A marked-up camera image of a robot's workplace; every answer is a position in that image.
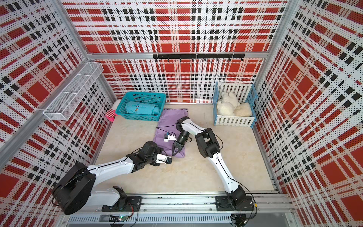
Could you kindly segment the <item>purple long pants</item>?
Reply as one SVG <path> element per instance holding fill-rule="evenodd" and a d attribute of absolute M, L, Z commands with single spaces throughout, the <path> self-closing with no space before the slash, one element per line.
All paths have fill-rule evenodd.
<path fill-rule="evenodd" d="M 153 141 L 158 147 L 163 148 L 168 156 L 172 156 L 174 141 L 164 142 L 164 136 L 169 133 L 174 135 L 177 139 L 180 132 L 176 129 L 176 122 L 179 119 L 188 116 L 188 114 L 188 109 L 164 109 L 162 111 Z"/>

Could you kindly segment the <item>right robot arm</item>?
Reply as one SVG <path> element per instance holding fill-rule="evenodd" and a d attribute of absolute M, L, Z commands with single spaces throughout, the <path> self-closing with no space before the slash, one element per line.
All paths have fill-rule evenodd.
<path fill-rule="evenodd" d="M 238 207 L 242 202 L 253 202 L 251 196 L 247 196 L 243 187 L 233 178 L 220 154 L 220 145 L 211 128 L 202 128 L 185 116 L 176 122 L 176 129 L 180 132 L 173 142 L 172 156 L 178 154 L 192 135 L 202 157 L 206 158 L 215 168 L 220 177 L 228 201 L 231 206 Z"/>

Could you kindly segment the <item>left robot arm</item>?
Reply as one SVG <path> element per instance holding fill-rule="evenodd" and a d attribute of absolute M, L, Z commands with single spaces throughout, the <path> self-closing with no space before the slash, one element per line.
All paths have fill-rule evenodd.
<path fill-rule="evenodd" d="M 121 175 L 128 175 L 147 165 L 171 164 L 172 157 L 155 142 L 148 141 L 125 157 L 100 165 L 74 165 L 53 188 L 53 204 L 66 215 L 74 214 L 85 207 L 101 206 L 103 212 L 138 210 L 136 202 L 128 199 L 121 187 L 114 186 L 106 191 L 95 187 L 102 182 Z"/>

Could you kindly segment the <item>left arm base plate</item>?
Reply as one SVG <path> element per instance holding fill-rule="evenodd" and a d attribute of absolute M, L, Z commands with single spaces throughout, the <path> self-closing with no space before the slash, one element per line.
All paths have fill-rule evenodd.
<path fill-rule="evenodd" d="M 141 202 L 141 196 L 120 197 L 113 206 L 103 205 L 102 212 L 137 212 Z"/>

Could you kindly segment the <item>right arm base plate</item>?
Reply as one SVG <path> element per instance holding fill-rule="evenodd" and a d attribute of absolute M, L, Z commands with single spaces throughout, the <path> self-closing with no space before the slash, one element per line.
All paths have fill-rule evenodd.
<path fill-rule="evenodd" d="M 233 200 L 228 196 L 216 196 L 217 211 L 253 211 L 254 202 L 251 196 L 246 196 L 244 199 Z"/>

